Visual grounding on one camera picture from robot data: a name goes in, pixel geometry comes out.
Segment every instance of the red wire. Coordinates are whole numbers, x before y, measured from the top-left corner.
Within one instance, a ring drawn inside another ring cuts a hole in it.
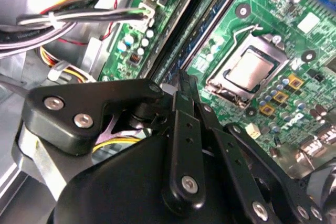
[[[71,44],[80,45],[80,46],[84,46],[88,44],[84,42],[78,42],[78,41],[66,40],[66,39],[57,39],[57,41],[62,42],[62,43],[71,43]]]
[[[114,0],[114,9],[117,9],[117,7],[118,7],[118,0]],[[111,33],[112,33],[112,26],[113,26],[113,22],[111,22],[111,23],[109,24],[109,31],[108,31],[107,34],[105,34],[105,35],[101,38],[101,40],[105,40],[106,38],[108,38],[108,37],[111,35]]]

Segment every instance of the motherboard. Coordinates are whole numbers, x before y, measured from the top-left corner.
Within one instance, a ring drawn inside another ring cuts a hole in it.
[[[297,162],[326,149],[335,157],[334,0],[208,0],[199,9],[154,80],[195,75],[221,124],[239,123],[274,158],[285,142]]]
[[[221,124],[239,123],[287,173],[335,157],[335,0],[198,0],[181,24],[189,1],[132,0],[149,19],[119,27],[100,80],[174,85],[183,69]]]
[[[139,78],[155,61],[190,0],[131,0],[148,11],[146,19],[123,24],[108,50],[100,80]]]

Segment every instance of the zip tie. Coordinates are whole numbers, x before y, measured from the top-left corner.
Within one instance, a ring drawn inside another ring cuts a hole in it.
[[[64,22],[57,21],[54,12],[49,12],[48,16],[49,16],[49,21],[55,30],[59,30],[63,27]]]
[[[48,73],[48,79],[50,81],[57,81],[61,76],[62,72],[67,69],[71,64],[65,60],[60,61],[59,63],[53,65],[51,70]]]

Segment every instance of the cpu socket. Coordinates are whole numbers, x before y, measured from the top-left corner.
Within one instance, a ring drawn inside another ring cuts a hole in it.
[[[241,108],[249,105],[288,63],[282,42],[251,33],[228,51],[206,81],[206,88]]]

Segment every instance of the silver screw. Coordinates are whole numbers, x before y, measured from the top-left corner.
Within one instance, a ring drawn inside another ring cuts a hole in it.
[[[110,81],[110,78],[108,76],[103,76],[101,78],[102,81]]]
[[[319,220],[322,220],[321,213],[315,207],[311,207],[310,210],[316,218],[318,218]]]
[[[277,45],[282,41],[282,37],[280,35],[274,35],[272,38],[272,42]]]
[[[204,105],[204,109],[205,109],[207,112],[211,112],[211,111],[212,111],[211,107],[208,106],[208,105]]]
[[[196,180],[194,180],[190,176],[183,176],[182,186],[190,194],[195,194],[198,191],[198,185]]]
[[[93,125],[92,117],[86,114],[78,114],[73,120],[75,122],[75,125],[79,128],[87,129]]]
[[[234,131],[237,132],[237,133],[242,132],[242,131],[240,130],[240,128],[237,127],[237,126],[235,126],[235,125],[233,125],[233,129],[234,129]]]
[[[266,211],[266,208],[261,203],[254,201],[252,203],[252,207],[254,212],[260,219],[262,219],[263,221],[268,220],[268,213]]]
[[[302,217],[304,217],[306,220],[309,220],[309,215],[303,207],[298,206],[298,211],[299,211],[299,213],[301,214]]]
[[[57,97],[48,97],[44,100],[44,105],[50,110],[60,110],[64,107],[64,103]]]
[[[306,56],[306,59],[307,60],[311,60],[313,58],[313,55],[312,54],[308,54],[307,56]]]
[[[154,84],[149,84],[149,88],[152,90],[152,91],[154,91],[155,93],[159,93],[160,91],[161,91],[161,89],[158,87],[158,86],[156,86],[156,85],[154,85]]]

